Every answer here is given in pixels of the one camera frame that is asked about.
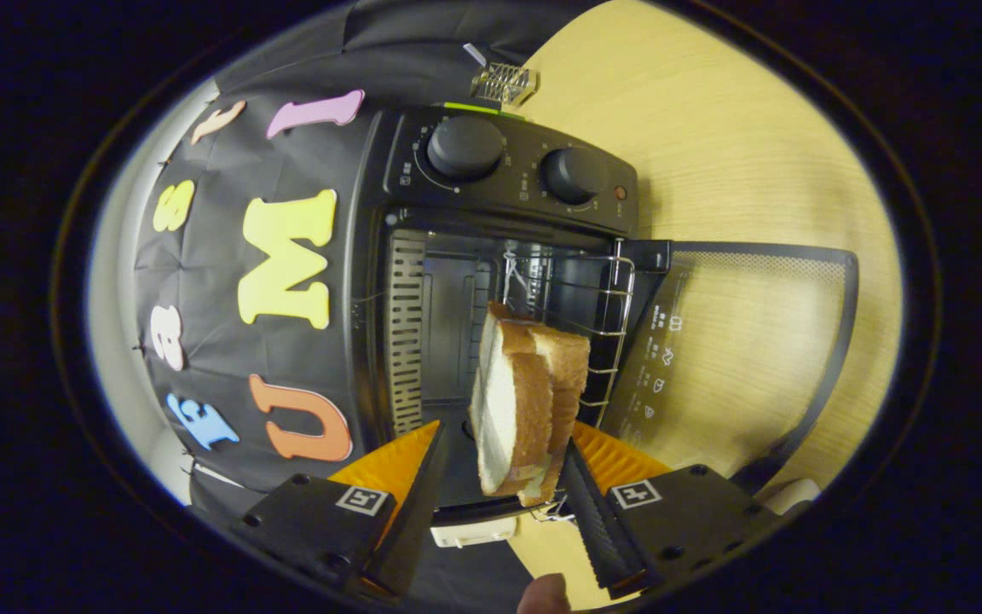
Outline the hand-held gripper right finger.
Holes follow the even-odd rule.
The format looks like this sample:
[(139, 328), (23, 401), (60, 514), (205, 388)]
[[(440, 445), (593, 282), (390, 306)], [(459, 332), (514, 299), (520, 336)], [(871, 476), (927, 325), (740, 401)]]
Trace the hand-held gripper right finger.
[(581, 422), (561, 485), (598, 586), (612, 598), (679, 589), (747, 552), (781, 520), (704, 464), (672, 470)]

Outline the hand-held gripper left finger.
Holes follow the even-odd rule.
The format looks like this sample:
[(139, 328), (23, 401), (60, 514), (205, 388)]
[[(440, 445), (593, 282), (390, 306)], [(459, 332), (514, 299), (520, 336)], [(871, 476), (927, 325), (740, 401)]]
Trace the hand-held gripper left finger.
[(442, 424), (431, 422), (329, 478), (293, 474), (231, 530), (315, 586), (401, 598), (431, 528), (447, 458)]

